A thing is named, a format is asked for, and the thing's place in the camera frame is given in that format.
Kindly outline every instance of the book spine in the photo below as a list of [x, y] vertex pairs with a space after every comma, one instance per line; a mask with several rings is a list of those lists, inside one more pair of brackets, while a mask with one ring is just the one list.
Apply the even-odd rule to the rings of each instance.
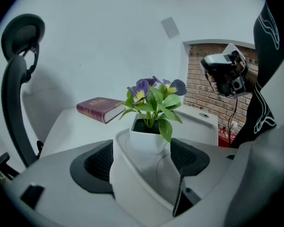
[[84, 114], [85, 116], [87, 116], [89, 118], [92, 118], [92, 119], [97, 120], [99, 122], [105, 123], [103, 113], [96, 112], [96, 111], [91, 110], [89, 108], [85, 108], [81, 105], [77, 105], [77, 111], [81, 114]]

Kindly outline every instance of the white flower pot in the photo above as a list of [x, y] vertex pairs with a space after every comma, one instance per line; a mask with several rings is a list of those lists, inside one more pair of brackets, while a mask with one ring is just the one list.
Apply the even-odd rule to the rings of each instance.
[[160, 153], [167, 145], [167, 141], [163, 138], [162, 135], [133, 131], [137, 119], [141, 118], [142, 118], [141, 115], [137, 113], [133, 121], [133, 124], [129, 129], [129, 135], [132, 147], [142, 153], [149, 153], [149, 154]]

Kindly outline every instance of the yellow flower center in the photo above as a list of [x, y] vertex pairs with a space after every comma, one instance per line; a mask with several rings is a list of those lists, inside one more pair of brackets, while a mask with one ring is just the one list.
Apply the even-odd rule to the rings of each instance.
[[171, 83], [168, 83], [165, 86], [166, 86], [167, 89], [169, 89], [170, 85], [171, 85]]
[[144, 92], [143, 91], [137, 92], [136, 97], [137, 97], [137, 100], [139, 101], [141, 98], [145, 97]]
[[175, 88], [175, 87], [170, 87], [169, 89], [168, 89], [168, 92], [169, 93], [175, 93], [177, 91], [177, 89]]

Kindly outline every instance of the black and white fabric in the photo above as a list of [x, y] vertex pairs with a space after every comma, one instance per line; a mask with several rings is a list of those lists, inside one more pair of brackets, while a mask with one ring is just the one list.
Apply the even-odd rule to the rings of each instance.
[[280, 11], [278, 1], [266, 0], [254, 25], [254, 39], [258, 78], [247, 110], [246, 123], [231, 144], [233, 148], [254, 140], [259, 134], [276, 126], [261, 90], [284, 59], [284, 14]]

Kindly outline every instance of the purple flower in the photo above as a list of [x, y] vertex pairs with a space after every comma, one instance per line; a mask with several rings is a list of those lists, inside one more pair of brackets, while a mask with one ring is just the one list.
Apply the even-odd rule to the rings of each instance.
[[157, 80], [156, 80], [155, 78], [145, 78], [145, 79], [140, 79], [139, 81], [142, 81], [142, 80], [147, 80], [148, 85], [149, 85], [150, 87], [155, 86], [155, 85], [156, 85], [156, 82], [157, 82]]
[[137, 81], [136, 86], [127, 89], [129, 90], [130, 94], [134, 97], [135, 102], [133, 104], [142, 103], [144, 99], [148, 96], [149, 83], [146, 79], [141, 79]]
[[163, 79], [162, 83], [155, 76], [153, 78], [156, 79], [160, 84], [166, 86], [169, 94], [176, 94], [179, 96], [183, 96], [187, 93], [185, 83], [179, 79], [176, 79], [173, 82]]

